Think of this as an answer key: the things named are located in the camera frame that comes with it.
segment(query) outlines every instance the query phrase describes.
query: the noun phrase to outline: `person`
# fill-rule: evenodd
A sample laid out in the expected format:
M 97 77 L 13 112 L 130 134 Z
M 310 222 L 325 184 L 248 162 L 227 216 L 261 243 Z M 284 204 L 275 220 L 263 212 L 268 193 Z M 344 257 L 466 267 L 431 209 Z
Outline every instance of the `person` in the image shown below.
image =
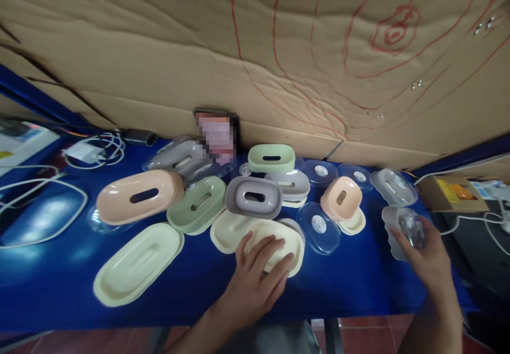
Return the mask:
M 413 248 L 400 230 L 392 228 L 408 262 L 427 289 L 425 301 L 398 353 L 460 354 L 463 316 L 453 285 L 450 259 L 438 230 L 424 217 L 422 223 L 426 235 L 423 249 Z M 302 322 L 301 326 L 254 326 L 282 295 L 294 257 L 292 254 L 285 256 L 266 275 L 264 268 L 268 259 L 283 246 L 284 240 L 266 237 L 245 255 L 244 248 L 251 236 L 252 233 L 248 233 L 235 252 L 237 266 L 225 293 L 165 354 L 320 353 L 307 322 Z

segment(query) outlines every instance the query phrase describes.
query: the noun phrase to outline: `green soap dish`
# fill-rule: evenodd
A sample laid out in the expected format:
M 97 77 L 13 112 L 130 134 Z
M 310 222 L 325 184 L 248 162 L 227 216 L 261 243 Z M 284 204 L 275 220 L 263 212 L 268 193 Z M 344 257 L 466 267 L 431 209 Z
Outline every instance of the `green soap dish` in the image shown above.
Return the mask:
M 296 154 L 287 144 L 259 144 L 248 153 L 252 172 L 290 172 L 294 169 Z
M 185 234 L 203 233 L 225 209 L 225 190 L 225 183 L 217 176 L 200 180 L 166 211 L 168 223 Z

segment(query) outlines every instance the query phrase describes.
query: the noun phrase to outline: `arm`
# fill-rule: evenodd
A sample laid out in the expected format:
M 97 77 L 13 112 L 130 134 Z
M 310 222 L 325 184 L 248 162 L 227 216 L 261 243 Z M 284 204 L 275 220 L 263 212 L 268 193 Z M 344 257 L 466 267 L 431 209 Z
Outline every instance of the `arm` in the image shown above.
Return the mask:
M 264 268 L 285 240 L 269 236 L 246 256 L 249 232 L 235 252 L 237 267 L 225 293 L 184 336 L 164 354 L 212 354 L 239 330 L 251 326 L 271 310 L 282 295 L 294 254 L 285 256 L 267 275 Z
M 392 233 L 411 267 L 427 289 L 427 297 L 414 317 L 398 354 L 462 353 L 462 312 L 453 285 L 452 267 L 439 231 L 421 218 L 427 244 L 418 250 L 402 232 Z

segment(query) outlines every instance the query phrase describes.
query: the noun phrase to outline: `smartphone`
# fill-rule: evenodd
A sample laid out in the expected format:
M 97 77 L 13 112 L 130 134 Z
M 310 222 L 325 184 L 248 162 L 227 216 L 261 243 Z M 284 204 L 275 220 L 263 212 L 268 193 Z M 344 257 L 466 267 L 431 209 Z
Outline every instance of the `smartphone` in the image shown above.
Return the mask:
M 197 122 L 197 140 L 219 165 L 235 159 L 241 146 L 239 117 L 222 109 L 197 107 L 193 110 Z

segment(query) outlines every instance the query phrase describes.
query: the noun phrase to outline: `yellow label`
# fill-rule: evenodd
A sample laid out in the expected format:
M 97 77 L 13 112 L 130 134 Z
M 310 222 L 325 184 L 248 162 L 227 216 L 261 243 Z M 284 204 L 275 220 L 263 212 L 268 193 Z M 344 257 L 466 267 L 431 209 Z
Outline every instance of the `yellow label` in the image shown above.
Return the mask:
M 6 157 L 9 157 L 9 156 L 12 156 L 13 154 L 10 153 L 9 151 L 0 151 L 0 158 L 6 158 Z
M 446 195 L 446 198 L 450 203 L 458 203 L 459 199 L 455 192 L 450 188 L 448 183 L 441 179 L 436 179 L 439 187 L 443 190 L 443 193 Z

